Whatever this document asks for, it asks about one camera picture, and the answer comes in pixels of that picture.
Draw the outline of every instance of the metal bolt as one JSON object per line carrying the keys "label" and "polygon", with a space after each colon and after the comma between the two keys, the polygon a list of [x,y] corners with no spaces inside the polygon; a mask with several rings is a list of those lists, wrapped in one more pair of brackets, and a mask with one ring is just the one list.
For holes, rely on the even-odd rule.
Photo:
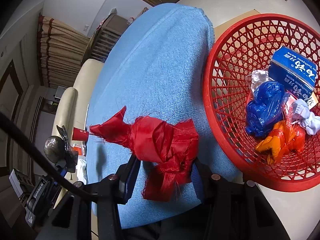
{"label": "metal bolt", "polygon": [[82,181],[76,181],[73,185],[75,185],[76,187],[81,187],[83,185]]}
{"label": "metal bolt", "polygon": [[108,176],[108,179],[109,180],[116,180],[116,179],[118,179],[118,175],[117,174],[110,174],[109,176]]}
{"label": "metal bolt", "polygon": [[220,175],[218,175],[218,174],[212,174],[212,175],[211,175],[211,179],[213,179],[213,180],[219,180],[219,179],[221,179],[221,177],[220,177]]}
{"label": "metal bolt", "polygon": [[248,180],[248,181],[247,181],[247,185],[248,185],[249,187],[254,187],[256,184],[255,184],[254,181]]}

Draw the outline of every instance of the blue plastic bag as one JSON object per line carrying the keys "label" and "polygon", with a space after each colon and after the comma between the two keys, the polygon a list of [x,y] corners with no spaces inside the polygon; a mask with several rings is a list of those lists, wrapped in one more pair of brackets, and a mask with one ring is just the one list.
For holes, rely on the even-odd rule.
{"label": "blue plastic bag", "polygon": [[282,109],[287,102],[289,93],[284,86],[276,81],[262,83],[254,91],[254,99],[246,107],[246,132],[257,137],[266,137],[273,125],[283,120]]}

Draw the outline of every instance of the red paper cup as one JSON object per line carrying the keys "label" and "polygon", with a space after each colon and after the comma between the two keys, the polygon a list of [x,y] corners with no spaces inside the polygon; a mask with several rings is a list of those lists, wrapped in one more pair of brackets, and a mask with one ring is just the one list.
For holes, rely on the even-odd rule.
{"label": "red paper cup", "polygon": [[89,132],[76,128],[73,128],[72,140],[73,141],[84,141],[87,142],[89,138]]}

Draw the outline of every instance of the blue box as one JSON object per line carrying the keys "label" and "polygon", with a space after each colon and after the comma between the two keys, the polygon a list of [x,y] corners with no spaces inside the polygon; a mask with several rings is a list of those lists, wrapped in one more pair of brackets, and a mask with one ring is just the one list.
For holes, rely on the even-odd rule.
{"label": "blue box", "polygon": [[270,60],[269,77],[284,85],[296,98],[307,101],[313,92],[317,65],[292,49],[281,46]]}

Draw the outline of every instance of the black trousers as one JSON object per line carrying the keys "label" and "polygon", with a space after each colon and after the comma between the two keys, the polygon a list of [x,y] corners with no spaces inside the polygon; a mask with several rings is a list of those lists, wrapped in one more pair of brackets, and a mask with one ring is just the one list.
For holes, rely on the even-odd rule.
{"label": "black trousers", "polygon": [[201,204],[180,215],[122,232],[125,240],[202,240],[209,211],[209,205]]}

